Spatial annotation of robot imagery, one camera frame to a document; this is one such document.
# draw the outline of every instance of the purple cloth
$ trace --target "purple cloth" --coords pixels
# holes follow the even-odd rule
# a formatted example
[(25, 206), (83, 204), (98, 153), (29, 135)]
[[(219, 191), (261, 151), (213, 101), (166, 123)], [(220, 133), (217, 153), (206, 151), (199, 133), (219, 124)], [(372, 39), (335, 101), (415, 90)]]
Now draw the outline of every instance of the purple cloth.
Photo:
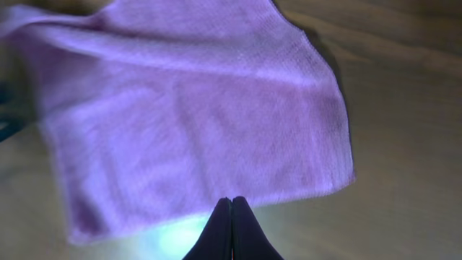
[(117, 0), (87, 16), (9, 10), (63, 187), (88, 243), (354, 180), (327, 63), (269, 0)]

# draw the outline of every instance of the cloth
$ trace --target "cloth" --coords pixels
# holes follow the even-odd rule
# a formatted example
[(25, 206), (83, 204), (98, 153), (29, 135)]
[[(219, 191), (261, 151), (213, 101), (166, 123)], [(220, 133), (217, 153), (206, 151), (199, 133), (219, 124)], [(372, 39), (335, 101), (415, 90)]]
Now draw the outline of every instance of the cloth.
[(71, 242), (354, 180), (336, 78), (269, 0), (15, 6), (1, 31), (33, 75)]

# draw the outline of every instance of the wooden surface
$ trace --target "wooden surface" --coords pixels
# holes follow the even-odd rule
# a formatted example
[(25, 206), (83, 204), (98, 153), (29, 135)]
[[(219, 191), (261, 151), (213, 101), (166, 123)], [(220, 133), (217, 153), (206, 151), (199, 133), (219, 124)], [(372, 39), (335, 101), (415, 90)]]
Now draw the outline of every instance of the wooden surface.
[[(276, 2), (339, 77), (358, 179), (256, 209), (274, 247), (286, 259), (462, 259), (462, 1)], [(0, 259), (149, 259), (130, 239), (66, 244), (36, 129), (0, 155)]]

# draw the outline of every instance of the folded fabric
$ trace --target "folded fabric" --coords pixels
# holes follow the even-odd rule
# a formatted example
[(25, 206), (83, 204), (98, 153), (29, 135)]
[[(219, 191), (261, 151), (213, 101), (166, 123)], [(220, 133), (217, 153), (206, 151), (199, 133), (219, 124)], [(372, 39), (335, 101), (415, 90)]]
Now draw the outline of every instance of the folded fabric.
[(269, 0), (15, 6), (1, 36), (34, 79), (71, 242), (354, 180), (336, 78)]

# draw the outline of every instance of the towel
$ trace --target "towel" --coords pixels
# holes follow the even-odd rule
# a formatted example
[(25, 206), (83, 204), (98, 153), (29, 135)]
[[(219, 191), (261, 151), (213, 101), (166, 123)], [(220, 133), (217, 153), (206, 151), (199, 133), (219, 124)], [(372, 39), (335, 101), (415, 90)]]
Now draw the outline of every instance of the towel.
[(14, 6), (1, 37), (33, 78), (69, 240), (323, 196), (354, 180), (336, 78), (269, 0)]

